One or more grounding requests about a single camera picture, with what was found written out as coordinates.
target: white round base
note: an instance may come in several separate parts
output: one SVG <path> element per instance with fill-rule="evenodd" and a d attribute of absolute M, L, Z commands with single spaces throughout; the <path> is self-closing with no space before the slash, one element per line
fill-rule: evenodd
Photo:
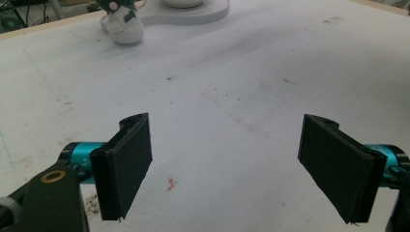
<path fill-rule="evenodd" d="M 202 4 L 203 0 L 162 0 L 166 5 L 173 8 L 193 8 Z"/>

